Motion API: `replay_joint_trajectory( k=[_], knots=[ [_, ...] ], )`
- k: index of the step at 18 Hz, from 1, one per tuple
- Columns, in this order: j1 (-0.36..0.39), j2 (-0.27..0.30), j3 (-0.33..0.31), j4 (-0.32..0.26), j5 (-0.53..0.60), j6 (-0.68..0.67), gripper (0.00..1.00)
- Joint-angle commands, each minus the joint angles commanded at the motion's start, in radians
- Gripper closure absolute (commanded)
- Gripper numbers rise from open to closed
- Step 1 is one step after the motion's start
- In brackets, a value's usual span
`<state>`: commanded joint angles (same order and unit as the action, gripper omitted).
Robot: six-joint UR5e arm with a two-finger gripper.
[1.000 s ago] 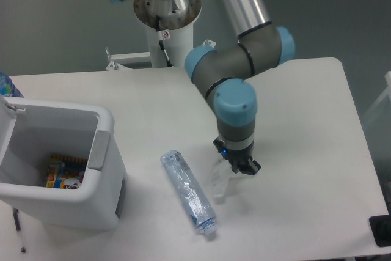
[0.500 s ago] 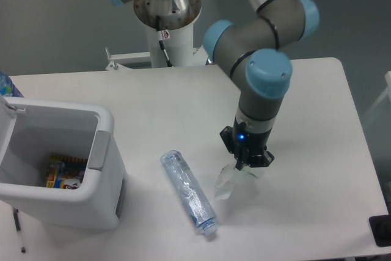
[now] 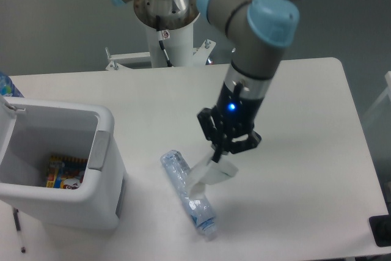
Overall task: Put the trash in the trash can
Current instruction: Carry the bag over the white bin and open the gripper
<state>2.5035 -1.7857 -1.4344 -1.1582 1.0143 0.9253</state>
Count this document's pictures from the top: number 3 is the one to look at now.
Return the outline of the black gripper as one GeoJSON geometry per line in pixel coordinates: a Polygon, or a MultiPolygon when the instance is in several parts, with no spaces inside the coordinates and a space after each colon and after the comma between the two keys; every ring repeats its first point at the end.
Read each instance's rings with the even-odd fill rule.
{"type": "Polygon", "coordinates": [[[243,98],[240,94],[244,87],[234,88],[239,88],[241,92],[235,93],[223,83],[216,106],[203,108],[197,115],[206,140],[215,148],[212,155],[215,163],[219,162],[222,155],[245,152],[256,148],[261,142],[261,136],[254,131],[254,120],[263,98],[243,98]],[[233,141],[245,134],[245,140],[233,141]]]}

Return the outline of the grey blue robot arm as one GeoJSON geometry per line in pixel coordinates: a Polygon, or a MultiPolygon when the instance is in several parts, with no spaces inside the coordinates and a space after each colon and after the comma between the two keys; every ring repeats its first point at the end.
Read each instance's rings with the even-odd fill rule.
{"type": "Polygon", "coordinates": [[[111,1],[117,6],[133,3],[147,28],[154,67],[194,62],[192,26],[198,17],[234,43],[236,50],[217,103],[197,117],[212,144],[211,161],[256,148],[261,137],[254,131],[255,116],[299,22],[295,0],[111,1]]]}

